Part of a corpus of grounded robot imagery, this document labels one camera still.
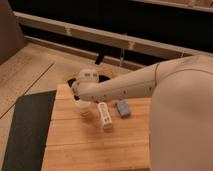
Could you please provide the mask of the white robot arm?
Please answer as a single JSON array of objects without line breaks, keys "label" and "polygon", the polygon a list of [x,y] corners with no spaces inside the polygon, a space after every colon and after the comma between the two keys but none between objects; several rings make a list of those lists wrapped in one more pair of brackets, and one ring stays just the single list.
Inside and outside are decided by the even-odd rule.
[{"label": "white robot arm", "polygon": [[213,57],[159,62],[104,82],[86,69],[72,91],[96,102],[149,97],[150,171],[213,171]]}]

